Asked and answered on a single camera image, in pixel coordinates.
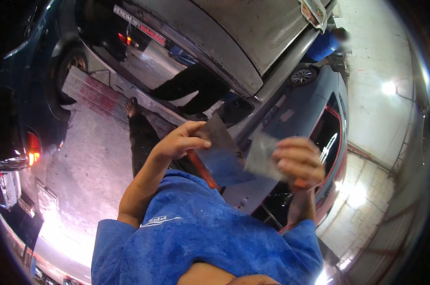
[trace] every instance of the leg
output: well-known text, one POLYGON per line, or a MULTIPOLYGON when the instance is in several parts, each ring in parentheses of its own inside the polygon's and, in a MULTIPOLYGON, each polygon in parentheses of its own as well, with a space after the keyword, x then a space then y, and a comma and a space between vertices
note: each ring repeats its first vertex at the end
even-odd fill
POLYGON ((193 115, 207 111, 213 104, 221 100, 229 91, 228 85, 221 80, 199 89, 199 93, 185 106, 181 107, 185 114, 193 115))
POLYGON ((155 129, 147 118, 139 112, 138 108, 136 98, 132 98, 126 105, 130 125, 133 176, 136 176, 150 151, 160 141, 155 129))
POLYGON ((318 61, 312 59, 311 57, 309 57, 308 55, 304 54, 303 58, 300 60, 300 62, 304 62, 304 63, 317 63, 318 61))
POLYGON ((150 91, 150 95, 160 100, 177 100, 199 90, 200 79, 204 76, 204 67, 196 63, 150 91))

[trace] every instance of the white wall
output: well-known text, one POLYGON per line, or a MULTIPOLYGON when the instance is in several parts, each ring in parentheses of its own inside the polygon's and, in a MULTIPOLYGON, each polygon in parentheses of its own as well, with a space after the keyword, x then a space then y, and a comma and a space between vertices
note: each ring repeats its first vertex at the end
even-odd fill
POLYGON ((412 97, 412 68, 404 30, 382 0, 338 0, 337 23, 350 32, 348 140, 392 166, 408 123, 411 102, 385 95, 382 85, 396 82, 412 97))
POLYGON ((338 191, 316 235, 340 258, 338 266, 343 270, 383 219, 394 183, 376 164, 349 153, 346 176, 338 191))

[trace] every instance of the foot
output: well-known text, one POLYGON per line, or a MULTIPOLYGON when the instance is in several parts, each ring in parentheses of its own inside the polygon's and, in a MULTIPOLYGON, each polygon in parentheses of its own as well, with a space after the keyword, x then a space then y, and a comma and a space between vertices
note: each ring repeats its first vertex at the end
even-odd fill
POLYGON ((132 116, 138 113, 138 109, 139 105, 137 104, 137 98, 132 97, 126 104, 126 112, 128 113, 128 117, 132 118, 132 116))

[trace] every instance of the newspaper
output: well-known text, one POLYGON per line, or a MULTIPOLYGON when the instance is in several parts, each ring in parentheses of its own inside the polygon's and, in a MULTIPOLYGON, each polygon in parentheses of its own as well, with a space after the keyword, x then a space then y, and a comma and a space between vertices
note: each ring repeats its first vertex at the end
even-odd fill
POLYGON ((328 15, 326 8, 320 0, 299 0, 301 2, 301 13, 316 29, 326 31, 328 15))

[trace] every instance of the blue shirt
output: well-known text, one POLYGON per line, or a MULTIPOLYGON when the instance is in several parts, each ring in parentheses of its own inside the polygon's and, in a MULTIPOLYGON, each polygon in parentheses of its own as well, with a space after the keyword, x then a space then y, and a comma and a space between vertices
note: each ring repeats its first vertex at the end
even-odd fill
POLYGON ((306 55, 319 62, 326 56, 332 54, 339 46, 340 42, 337 37, 326 30, 324 35, 319 34, 316 37, 306 55))
POLYGON ((282 284, 314 284, 323 264, 313 221, 282 237, 226 204, 204 180, 168 170, 138 230, 115 220, 99 222, 92 284, 174 285, 195 261, 282 284))

